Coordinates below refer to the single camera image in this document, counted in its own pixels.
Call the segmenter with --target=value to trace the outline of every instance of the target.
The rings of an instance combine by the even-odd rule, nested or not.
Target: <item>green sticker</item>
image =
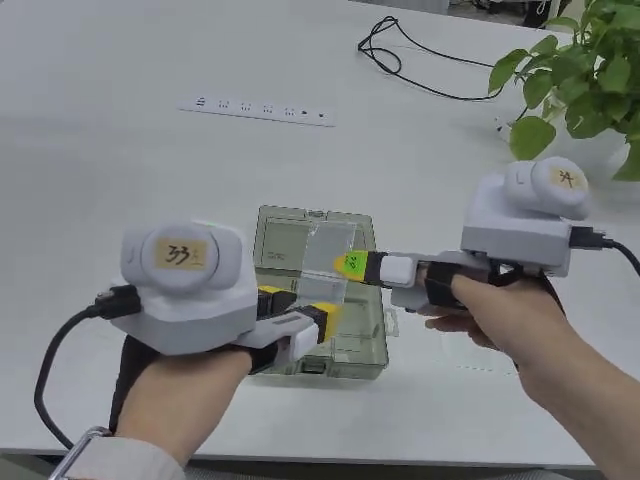
[[[367,251],[353,251],[344,256],[344,273],[356,275],[364,278],[364,272],[367,269]]]

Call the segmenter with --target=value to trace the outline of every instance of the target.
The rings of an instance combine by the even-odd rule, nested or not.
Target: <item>left hand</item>
[[[126,350],[125,343],[123,369]],[[146,365],[142,361],[137,366],[133,378],[130,373],[125,378],[133,383],[130,390],[121,385],[127,377],[121,371],[112,412],[117,416],[116,435],[156,445],[184,466],[220,422],[251,370],[251,357],[243,351],[177,357],[154,353],[147,355]]]

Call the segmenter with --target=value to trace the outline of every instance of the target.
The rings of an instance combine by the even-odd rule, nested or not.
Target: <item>power cord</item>
[[[42,359],[42,365],[40,366],[40,373],[38,374],[36,388],[33,393],[33,403],[42,423],[45,424],[53,436],[56,437],[58,441],[65,446],[65,448],[71,449],[73,447],[73,442],[69,440],[64,433],[62,433],[62,430],[60,430],[53,421],[44,404],[44,390],[47,386],[47,380],[49,379],[53,360],[58,352],[58,348],[60,348],[60,344],[69,332],[71,332],[71,330],[73,330],[73,328],[83,320],[95,317],[111,320],[125,315],[132,315],[140,312],[141,310],[142,305],[140,304],[140,297],[133,285],[113,287],[108,292],[98,295],[93,305],[76,313],[73,317],[67,320],[51,339],[51,342],[47,347],[47,351],[44,354],[44,358]]]
[[[480,67],[486,67],[486,68],[493,68],[493,65],[489,64],[489,63],[483,63],[483,62],[478,62],[476,60],[469,60],[467,58],[460,58],[460,57],[454,57],[453,55],[448,55],[446,53],[442,53],[442,52],[438,52],[437,50],[433,50],[432,48],[428,48],[425,47],[424,45],[416,42],[414,39],[412,39],[407,32],[404,31],[404,29],[400,26],[400,21],[392,16],[386,16],[384,17],[382,20],[380,20],[378,23],[376,23],[373,28],[371,29],[371,32],[369,32],[369,35],[367,35],[363,40],[361,40],[358,43],[358,51],[361,53],[364,53],[367,57],[369,57],[371,60],[373,60],[378,67],[380,67],[380,69],[382,69],[385,73],[388,73],[389,75],[392,75],[396,78],[399,78],[400,80],[403,80],[407,83],[410,83],[413,86],[416,86],[418,88],[422,88],[423,90],[426,90],[430,93],[433,93],[435,95],[441,96],[441,97],[445,97],[445,98],[450,98],[452,100],[463,100],[463,101],[467,101],[467,102],[479,102],[479,101],[483,101],[483,100],[490,100],[492,98],[496,98],[498,95],[500,95],[500,93],[502,93],[502,88],[500,90],[498,90],[495,93],[492,93],[491,95],[486,95],[484,97],[460,97],[458,95],[453,95],[450,93],[446,93],[446,92],[441,92],[440,90],[436,90],[435,88],[429,87],[427,85],[424,85],[422,83],[416,82],[414,80],[411,80],[410,78],[405,77],[404,75],[401,75],[400,72],[402,71],[402,60],[400,59],[400,57],[395,54],[394,52],[392,52],[391,50],[387,49],[387,48],[382,48],[382,47],[374,47],[373,46],[373,37],[375,37],[376,35],[380,35],[382,32],[389,30],[390,28],[396,27],[398,29],[398,31],[412,44],[414,44],[415,46],[417,46],[418,48],[420,48],[421,50],[424,50],[427,53],[430,53],[432,55],[436,55],[438,57],[442,57],[442,58],[446,58],[448,60],[454,60],[456,62],[461,62],[461,63],[467,63],[469,65],[477,65]],[[396,68],[392,68],[389,67],[387,64],[385,64],[382,60],[380,60],[377,56],[376,56],[376,52],[378,53],[384,53],[386,55],[389,55],[391,57],[393,57],[393,59],[397,62],[397,67]]]
[[[603,232],[597,232],[592,227],[572,227],[569,247],[581,250],[615,249],[622,253],[633,269],[640,276],[640,261],[631,250],[622,243],[606,238]]]

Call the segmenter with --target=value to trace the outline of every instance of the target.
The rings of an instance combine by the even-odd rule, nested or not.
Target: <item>floor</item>
[[[473,18],[484,20],[485,22],[508,23],[511,25],[522,24],[523,12],[520,4],[506,4],[505,9],[496,14],[490,14],[486,10],[476,8],[470,1],[451,1],[449,4],[449,15],[454,17]]]
[[[264,462],[194,462],[194,466],[216,472],[255,475],[286,480],[479,480],[495,478],[523,469],[471,467],[410,467],[394,465],[339,465]],[[52,472],[48,463],[26,455],[0,456],[0,478],[12,480],[44,480]],[[594,471],[558,471],[571,480],[605,480]]]

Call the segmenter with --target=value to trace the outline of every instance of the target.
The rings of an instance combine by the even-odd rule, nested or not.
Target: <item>yellow label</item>
[[[204,270],[207,266],[207,242],[192,238],[160,237],[156,241],[156,268]]]
[[[584,175],[566,168],[554,167],[550,169],[551,183],[568,190],[586,190],[587,180]]]

